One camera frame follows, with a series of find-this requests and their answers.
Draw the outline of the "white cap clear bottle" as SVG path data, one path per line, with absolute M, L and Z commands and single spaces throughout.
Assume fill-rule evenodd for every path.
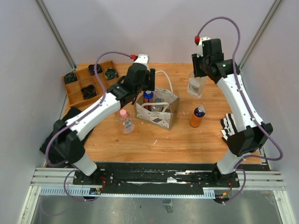
M 194 72 L 189 74 L 187 91 L 190 95 L 201 98 L 206 84 L 207 77 L 195 77 Z

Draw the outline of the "patterned canvas bag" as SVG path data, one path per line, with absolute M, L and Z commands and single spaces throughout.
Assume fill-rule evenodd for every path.
M 169 89 L 156 87 L 152 92 L 143 92 L 135 103 L 135 117 L 143 122 L 171 130 L 175 114 L 178 112 L 180 97 L 174 93 L 168 74 L 163 70 L 156 72 L 158 73 L 166 76 Z

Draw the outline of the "pink cap clear bottle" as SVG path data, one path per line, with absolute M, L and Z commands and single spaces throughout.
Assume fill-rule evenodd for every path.
M 130 134 L 133 132 L 135 125 L 133 118 L 127 110 L 121 109 L 119 111 L 119 121 L 122 123 L 122 132 L 124 134 Z

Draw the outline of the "wooden compartment tray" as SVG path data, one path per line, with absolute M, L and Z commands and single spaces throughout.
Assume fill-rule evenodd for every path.
M 120 79 L 119 72 L 118 72 L 119 75 L 118 78 L 109 81 L 106 80 L 104 73 L 108 68 L 116 69 L 116 66 L 112 60 L 97 64 L 97 72 L 98 72 L 97 76 L 93 71 L 94 69 L 93 64 L 88 65 L 84 69 L 73 71 L 76 74 L 78 80 L 70 84 L 64 83 L 69 106 L 80 108 L 97 101 L 103 95 L 103 89 L 99 83 L 99 80 L 103 83 L 106 90 L 113 84 L 117 83 L 117 81 Z M 83 95 L 81 93 L 81 89 L 91 84 L 95 86 L 97 96 L 84 100 Z

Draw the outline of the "blue cap orange bottle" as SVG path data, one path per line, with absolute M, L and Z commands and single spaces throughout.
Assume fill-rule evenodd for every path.
M 203 105 L 195 108 L 194 112 L 192 114 L 192 117 L 190 119 L 190 125 L 194 128 L 199 127 L 205 114 L 206 114 L 206 111 L 205 111 L 205 108 Z

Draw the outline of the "black white striped cloth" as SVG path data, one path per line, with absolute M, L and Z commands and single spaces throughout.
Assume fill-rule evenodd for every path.
M 222 139 L 227 143 L 230 136 L 238 133 L 234 115 L 232 113 L 226 113 L 226 116 L 220 120 L 220 123 L 222 126 Z

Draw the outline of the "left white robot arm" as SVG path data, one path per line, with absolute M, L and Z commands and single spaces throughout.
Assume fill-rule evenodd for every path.
M 82 140 L 102 120 L 129 103 L 134 104 L 142 91 L 155 88 L 155 69 L 150 69 L 148 57 L 142 55 L 129 66 L 127 74 L 111 85 L 103 96 L 79 115 L 54 124 L 53 137 L 45 155 L 53 147 L 64 159 L 84 173 L 84 180 L 94 185 L 100 180 L 97 165 L 87 155 Z

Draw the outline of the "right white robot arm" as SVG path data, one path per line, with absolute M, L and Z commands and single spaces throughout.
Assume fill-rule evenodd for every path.
M 234 134 L 227 139 L 228 150 L 216 163 L 212 174 L 214 185 L 221 187 L 235 172 L 235 167 L 245 156 L 260 149 L 271 135 L 271 123 L 264 123 L 255 111 L 244 87 L 240 70 L 232 59 L 226 60 L 221 40 L 196 36 L 198 47 L 192 55 L 195 77 L 209 77 L 227 99 L 235 119 Z

